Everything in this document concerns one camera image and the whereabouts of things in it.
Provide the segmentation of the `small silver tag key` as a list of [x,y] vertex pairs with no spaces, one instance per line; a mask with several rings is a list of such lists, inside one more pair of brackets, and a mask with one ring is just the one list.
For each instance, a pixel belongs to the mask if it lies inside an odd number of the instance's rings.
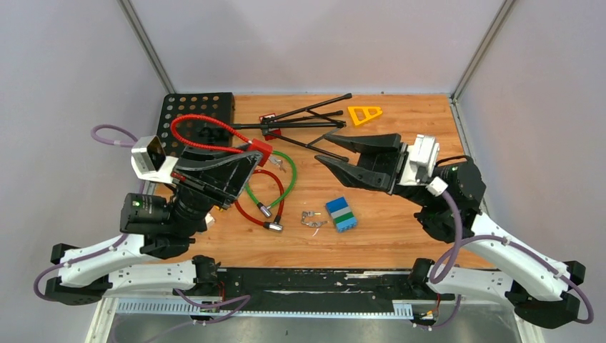
[[280,171],[282,171],[282,172],[286,172],[286,171],[287,171],[287,170],[284,168],[283,161],[282,161],[280,158],[278,158],[278,157],[276,157],[276,156],[271,155],[271,156],[268,158],[268,161],[269,161],[270,163],[272,163],[273,165],[275,165],[275,166],[276,166],[276,167],[277,167],[277,168],[278,168]]

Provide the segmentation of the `silver keys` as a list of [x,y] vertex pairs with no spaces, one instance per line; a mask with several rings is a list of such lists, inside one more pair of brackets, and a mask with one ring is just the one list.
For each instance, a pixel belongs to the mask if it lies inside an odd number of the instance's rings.
[[302,218],[301,218],[301,223],[303,225],[307,225],[308,227],[314,227],[316,226],[316,222],[313,221],[308,221],[308,218],[312,218],[316,215],[319,215],[319,212],[314,212],[314,211],[303,211],[302,212]]

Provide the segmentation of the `green lock keys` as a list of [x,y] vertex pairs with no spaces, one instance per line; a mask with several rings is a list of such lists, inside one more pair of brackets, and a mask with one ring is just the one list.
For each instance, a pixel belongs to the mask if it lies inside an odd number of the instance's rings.
[[325,225],[327,223],[327,221],[320,221],[320,222],[307,222],[307,225],[309,227],[314,227],[314,228],[319,228],[322,225]]

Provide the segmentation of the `red cable lock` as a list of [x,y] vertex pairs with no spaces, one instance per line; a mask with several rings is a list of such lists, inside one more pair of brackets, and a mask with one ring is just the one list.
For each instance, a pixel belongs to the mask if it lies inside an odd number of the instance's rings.
[[254,203],[256,204],[258,210],[263,213],[263,215],[266,217],[266,221],[262,221],[260,219],[257,219],[255,217],[253,217],[251,214],[247,213],[242,206],[239,204],[238,201],[235,201],[234,205],[237,209],[237,211],[249,222],[262,227],[268,231],[271,232],[277,232],[277,233],[282,233],[284,227],[281,225],[281,219],[282,219],[282,215],[283,215],[283,211],[284,211],[284,203],[285,203],[285,196],[287,195],[287,191],[284,188],[283,183],[280,181],[279,177],[277,175],[275,175],[274,173],[270,172],[270,171],[266,171],[266,170],[262,170],[262,169],[258,169],[254,171],[254,174],[263,174],[263,175],[267,175],[268,177],[272,178],[274,183],[277,185],[278,190],[279,190],[279,196],[277,197],[277,199],[274,201],[275,204],[278,205],[278,210],[277,213],[275,215],[273,215],[273,213],[271,212],[271,210],[269,209],[268,206],[264,205],[262,202],[258,201],[253,195],[252,195],[252,190],[250,189],[249,185],[245,186],[245,190],[247,191],[249,197],[251,200],[254,201]]

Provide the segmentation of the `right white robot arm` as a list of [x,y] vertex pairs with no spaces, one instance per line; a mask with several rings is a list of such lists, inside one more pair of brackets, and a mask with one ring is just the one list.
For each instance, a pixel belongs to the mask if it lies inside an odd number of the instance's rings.
[[556,329],[594,319],[580,285],[586,268],[538,252],[482,211],[486,186],[472,157],[440,159],[439,143],[420,134],[412,144],[398,134],[327,135],[358,155],[356,164],[319,155],[317,160],[349,188],[402,197],[420,207],[415,219],[449,249],[437,260],[419,258],[408,276],[417,298],[431,293],[471,297],[509,307],[521,319]]

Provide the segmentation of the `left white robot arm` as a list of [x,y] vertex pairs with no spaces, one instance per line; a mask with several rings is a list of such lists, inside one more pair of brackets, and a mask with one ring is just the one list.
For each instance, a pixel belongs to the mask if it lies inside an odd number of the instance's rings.
[[213,294],[219,287],[215,260],[196,255],[181,261],[180,256],[195,243],[196,234],[207,230],[209,212],[228,209],[263,161],[263,153],[247,146],[233,152],[188,148],[178,157],[161,155],[155,166],[146,166],[133,153],[137,176],[173,185],[171,198],[129,193],[119,236],[90,247],[56,244],[51,252],[56,276],[44,287],[35,284],[36,295],[79,306],[142,290]]

